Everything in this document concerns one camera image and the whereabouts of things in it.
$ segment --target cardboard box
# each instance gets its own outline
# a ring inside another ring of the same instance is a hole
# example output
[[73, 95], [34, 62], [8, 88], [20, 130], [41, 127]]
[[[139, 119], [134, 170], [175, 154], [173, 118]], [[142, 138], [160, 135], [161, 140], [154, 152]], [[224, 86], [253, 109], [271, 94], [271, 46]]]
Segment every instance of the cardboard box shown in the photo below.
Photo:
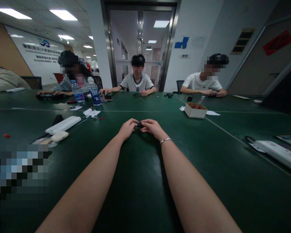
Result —
[[205, 108], [204, 105], [200, 105], [198, 109], [195, 109], [197, 103], [186, 103], [184, 111], [188, 117], [194, 118], [204, 118], [208, 109]]

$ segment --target silver bracelet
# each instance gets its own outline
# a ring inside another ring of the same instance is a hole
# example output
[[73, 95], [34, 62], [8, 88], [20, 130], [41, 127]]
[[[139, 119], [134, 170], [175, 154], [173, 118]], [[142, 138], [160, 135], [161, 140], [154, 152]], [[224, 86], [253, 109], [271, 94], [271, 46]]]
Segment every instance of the silver bracelet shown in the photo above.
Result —
[[173, 141], [173, 139], [163, 139], [163, 140], [161, 140], [160, 144], [162, 144], [164, 141], [167, 141], [167, 140], [172, 140]]

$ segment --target red decoration on wall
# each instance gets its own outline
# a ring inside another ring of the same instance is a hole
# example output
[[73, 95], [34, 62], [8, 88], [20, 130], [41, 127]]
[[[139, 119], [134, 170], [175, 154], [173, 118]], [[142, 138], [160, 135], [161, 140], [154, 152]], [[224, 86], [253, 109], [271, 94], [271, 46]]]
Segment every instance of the red decoration on wall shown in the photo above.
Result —
[[269, 56], [290, 43], [291, 34], [288, 31], [284, 31], [279, 36], [275, 37], [266, 45], [264, 45], [263, 49], [265, 50], [266, 55]]

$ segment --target person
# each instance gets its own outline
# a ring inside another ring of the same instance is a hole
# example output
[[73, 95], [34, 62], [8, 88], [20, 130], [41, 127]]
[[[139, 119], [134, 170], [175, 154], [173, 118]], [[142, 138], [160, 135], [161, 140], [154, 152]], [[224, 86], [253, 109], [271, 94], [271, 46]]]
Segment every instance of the person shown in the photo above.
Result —
[[111, 92], [124, 90], [124, 88], [128, 88], [131, 92], [139, 92], [141, 96], [147, 96], [156, 92], [156, 88], [150, 77], [147, 74], [142, 74], [143, 69], [145, 68], [145, 62], [145, 57], [142, 54], [134, 55], [131, 61], [133, 74], [126, 75], [119, 86], [110, 89], [100, 89], [99, 92], [103, 94], [104, 91], [107, 95]]
[[[135, 131], [135, 119], [118, 134], [78, 176], [48, 214], [36, 233], [92, 232], [112, 183], [123, 142]], [[201, 174], [155, 120], [142, 120], [143, 133], [161, 143], [168, 184], [186, 233], [241, 232], [223, 203]]]
[[88, 77], [92, 73], [82, 64], [80, 58], [70, 50], [63, 51], [58, 59], [63, 72], [65, 74], [61, 83], [53, 88], [51, 91], [39, 91], [38, 94], [63, 94], [73, 95], [71, 80], [76, 80], [83, 93], [89, 92]]
[[17, 87], [31, 89], [28, 83], [17, 74], [0, 67], [0, 91], [6, 91]]
[[215, 73], [220, 72], [221, 68], [225, 68], [227, 64], [229, 64], [228, 56], [220, 53], [212, 55], [204, 65], [202, 72], [191, 74], [185, 79], [180, 92], [215, 97], [226, 96], [227, 91], [222, 88], [217, 80], [218, 77], [214, 75]]

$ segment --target wire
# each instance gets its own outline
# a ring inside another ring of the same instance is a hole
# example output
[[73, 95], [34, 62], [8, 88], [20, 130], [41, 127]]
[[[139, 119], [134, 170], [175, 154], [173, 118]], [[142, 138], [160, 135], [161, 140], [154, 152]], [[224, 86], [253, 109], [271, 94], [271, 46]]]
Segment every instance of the wire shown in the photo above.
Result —
[[[6, 82], [8, 82], [8, 83], [11, 83], [10, 81], [7, 81], [7, 80], [5, 80], [5, 79], [3, 79], [3, 78], [0, 78], [0, 79], [2, 79], [2, 80], [4, 80], [4, 81], [6, 81]], [[13, 84], [13, 83], [11, 83], [13, 86], [15, 86], [15, 87], [18, 87], [18, 86], [16, 86], [15, 84]]]

